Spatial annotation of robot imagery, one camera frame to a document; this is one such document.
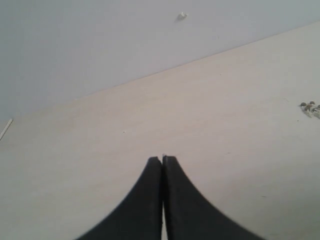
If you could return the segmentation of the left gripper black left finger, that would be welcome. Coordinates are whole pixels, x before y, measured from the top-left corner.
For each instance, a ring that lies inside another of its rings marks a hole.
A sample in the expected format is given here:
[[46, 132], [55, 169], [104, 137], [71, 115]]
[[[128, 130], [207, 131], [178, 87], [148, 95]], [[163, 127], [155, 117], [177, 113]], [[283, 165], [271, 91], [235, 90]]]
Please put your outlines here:
[[162, 164], [154, 156], [121, 203], [79, 239], [160, 240], [162, 225]]

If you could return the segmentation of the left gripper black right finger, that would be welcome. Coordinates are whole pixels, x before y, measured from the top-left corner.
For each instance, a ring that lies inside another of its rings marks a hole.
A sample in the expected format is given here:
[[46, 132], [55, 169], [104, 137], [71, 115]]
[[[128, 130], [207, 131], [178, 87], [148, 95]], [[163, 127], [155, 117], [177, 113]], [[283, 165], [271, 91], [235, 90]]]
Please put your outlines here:
[[162, 200], [169, 240], [262, 239], [212, 205], [174, 156], [162, 157]]

